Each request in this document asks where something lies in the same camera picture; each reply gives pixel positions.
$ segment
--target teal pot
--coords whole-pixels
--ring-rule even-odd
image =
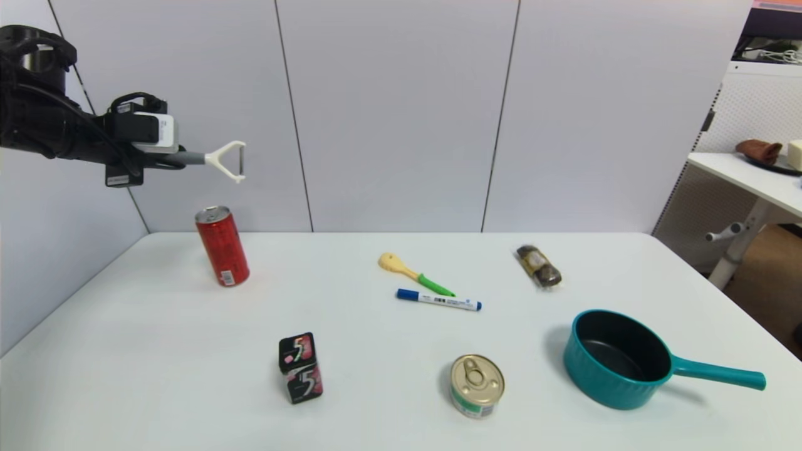
[[[648,327],[614,311],[588,310],[573,321],[563,355],[573,382],[611,408],[644,405],[676,374],[763,390],[763,373],[681,359]]]

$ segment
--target desk leg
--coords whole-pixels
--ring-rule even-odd
[[[724,286],[727,285],[727,282],[730,281],[735,270],[738,269],[738,266],[740,266],[743,261],[743,255],[746,254],[752,240],[755,239],[763,226],[766,225],[766,220],[768,219],[769,213],[772,211],[772,206],[771,202],[762,197],[758,198],[755,202],[755,206],[752,207],[747,220],[744,222],[746,230],[738,234],[732,240],[730,247],[727,248],[727,252],[724,253],[724,256],[721,257],[719,263],[716,264],[715,269],[713,269],[713,272],[710,274],[708,280],[710,280],[710,283],[715,285],[716,288],[722,290]]]

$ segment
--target desk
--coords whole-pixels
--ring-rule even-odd
[[[722,289],[738,269],[752,240],[773,214],[784,210],[790,213],[788,217],[802,218],[800,179],[757,168],[734,153],[693,152],[688,155],[688,162],[758,197],[744,222],[747,229],[732,240],[710,275],[711,283]]]
[[[242,234],[250,279],[214,280],[196,234],[136,243],[8,352],[3,451],[263,449],[794,449],[802,364],[643,234]],[[512,251],[536,243],[560,268],[551,292]],[[376,264],[397,253],[481,312],[400,301],[414,282]],[[762,371],[764,392],[673,377],[617,411],[570,381],[573,317],[640,319],[679,356]],[[278,340],[312,331],[325,392],[291,405]],[[507,383],[470,420],[443,380],[466,353]]]

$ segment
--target plate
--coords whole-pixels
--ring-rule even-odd
[[[758,168],[772,171],[773,173],[784,174],[787,176],[802,177],[802,171],[797,171],[788,164],[788,156],[780,155],[777,157],[777,162],[774,165],[767,165],[760,160],[755,160],[749,156],[744,155],[749,163],[757,166]]]

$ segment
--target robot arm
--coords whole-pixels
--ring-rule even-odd
[[[65,74],[77,51],[59,35],[31,26],[0,28],[0,146],[106,166],[106,186],[142,185],[145,169],[213,165],[237,183],[245,179],[245,143],[210,154],[187,152],[167,102],[146,92],[123,95],[102,116],[81,110],[64,94]],[[239,174],[220,156],[240,149]]]

